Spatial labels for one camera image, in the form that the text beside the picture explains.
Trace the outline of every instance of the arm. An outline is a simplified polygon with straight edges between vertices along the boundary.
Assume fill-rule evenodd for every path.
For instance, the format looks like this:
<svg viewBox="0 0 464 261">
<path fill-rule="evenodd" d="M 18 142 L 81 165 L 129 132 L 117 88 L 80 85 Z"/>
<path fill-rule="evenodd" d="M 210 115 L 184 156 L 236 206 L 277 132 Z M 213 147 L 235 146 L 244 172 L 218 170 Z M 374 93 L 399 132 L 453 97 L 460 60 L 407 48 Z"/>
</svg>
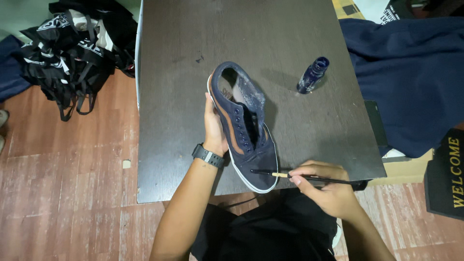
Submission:
<svg viewBox="0 0 464 261">
<path fill-rule="evenodd" d="M 330 183 L 322 189 L 317 189 L 300 176 L 311 175 L 349 180 L 348 173 L 342 166 L 310 160 L 292 170 L 290 175 L 292 176 L 290 181 L 314 200 L 324 212 L 342 219 L 348 257 L 351 260 L 395 260 L 356 199 L 351 185 Z"/>
<path fill-rule="evenodd" d="M 213 107 L 213 101 L 206 94 L 203 147 L 222 157 L 228 150 L 227 141 Z M 161 217 L 150 261 L 188 260 L 217 172 L 218 168 L 201 159 L 193 160 Z"/>
</svg>

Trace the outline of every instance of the wooden floor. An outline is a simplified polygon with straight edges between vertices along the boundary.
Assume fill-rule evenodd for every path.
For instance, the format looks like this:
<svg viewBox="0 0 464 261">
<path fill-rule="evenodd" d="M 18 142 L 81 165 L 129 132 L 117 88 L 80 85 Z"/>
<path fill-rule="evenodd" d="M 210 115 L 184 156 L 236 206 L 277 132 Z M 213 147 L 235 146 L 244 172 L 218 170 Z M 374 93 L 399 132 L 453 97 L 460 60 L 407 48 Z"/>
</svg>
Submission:
<svg viewBox="0 0 464 261">
<path fill-rule="evenodd" d="M 136 202 L 135 81 L 116 71 L 95 110 L 67 123 L 37 86 L 7 100 L 4 108 L 10 119 L 0 130 L 6 135 L 0 155 L 0 261 L 147 260 L 164 206 Z M 126 159 L 131 167 L 122 169 Z M 464 222 L 427 213 L 423 184 L 377 186 L 357 196 L 398 260 L 462 260 Z M 257 205 L 253 200 L 232 212 Z M 344 240 L 335 251 L 338 260 L 348 259 Z"/>
</svg>

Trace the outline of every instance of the hand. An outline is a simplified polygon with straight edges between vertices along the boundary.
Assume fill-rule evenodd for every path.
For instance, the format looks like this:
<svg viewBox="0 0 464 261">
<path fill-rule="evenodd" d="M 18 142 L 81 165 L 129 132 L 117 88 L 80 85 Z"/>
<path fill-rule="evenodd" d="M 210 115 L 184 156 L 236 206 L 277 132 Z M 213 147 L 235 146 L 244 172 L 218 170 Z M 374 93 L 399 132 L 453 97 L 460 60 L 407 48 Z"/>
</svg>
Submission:
<svg viewBox="0 0 464 261">
<path fill-rule="evenodd" d="M 226 136 L 222 130 L 222 124 L 220 116 L 217 114 L 214 108 L 214 103 L 209 93 L 205 93 L 206 105 L 205 105 L 205 142 L 203 148 L 209 150 L 214 154 L 223 157 L 224 154 L 229 150 L 227 146 Z"/>
<path fill-rule="evenodd" d="M 350 219 L 362 210 L 356 199 L 353 188 L 348 184 L 330 183 L 322 189 L 317 189 L 300 175 L 328 177 L 333 179 L 349 180 L 348 173 L 342 166 L 308 160 L 300 167 L 289 172 L 290 181 L 316 202 L 322 210 L 334 217 Z"/>
</svg>

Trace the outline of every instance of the fingernail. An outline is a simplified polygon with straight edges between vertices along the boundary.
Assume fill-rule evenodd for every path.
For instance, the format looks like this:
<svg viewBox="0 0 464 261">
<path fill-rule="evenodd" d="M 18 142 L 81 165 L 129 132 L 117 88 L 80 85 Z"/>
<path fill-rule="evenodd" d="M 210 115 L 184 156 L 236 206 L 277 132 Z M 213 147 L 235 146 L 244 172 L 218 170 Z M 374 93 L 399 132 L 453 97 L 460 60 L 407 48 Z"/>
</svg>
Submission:
<svg viewBox="0 0 464 261">
<path fill-rule="evenodd" d="M 300 176 L 293 176 L 291 178 L 293 179 L 293 183 L 295 183 L 296 186 L 301 183 Z"/>
</svg>

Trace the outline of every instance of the dark wooden table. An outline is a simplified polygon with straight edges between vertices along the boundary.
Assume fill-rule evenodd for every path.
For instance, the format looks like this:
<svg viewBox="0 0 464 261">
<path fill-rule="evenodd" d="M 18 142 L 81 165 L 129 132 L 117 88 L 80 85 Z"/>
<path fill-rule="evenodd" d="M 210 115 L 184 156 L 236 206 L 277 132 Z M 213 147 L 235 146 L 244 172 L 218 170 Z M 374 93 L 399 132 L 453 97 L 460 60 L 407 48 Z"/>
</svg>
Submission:
<svg viewBox="0 0 464 261">
<path fill-rule="evenodd" d="M 330 0 L 144 1 L 138 202 L 170 200 L 205 138 L 206 81 L 224 61 L 266 96 L 279 166 L 342 164 L 351 180 L 385 177 L 361 92 Z M 296 84 L 317 57 L 330 60 L 311 94 Z M 279 188 L 293 187 L 280 179 Z M 215 195 L 249 191 L 232 164 Z"/>
</svg>

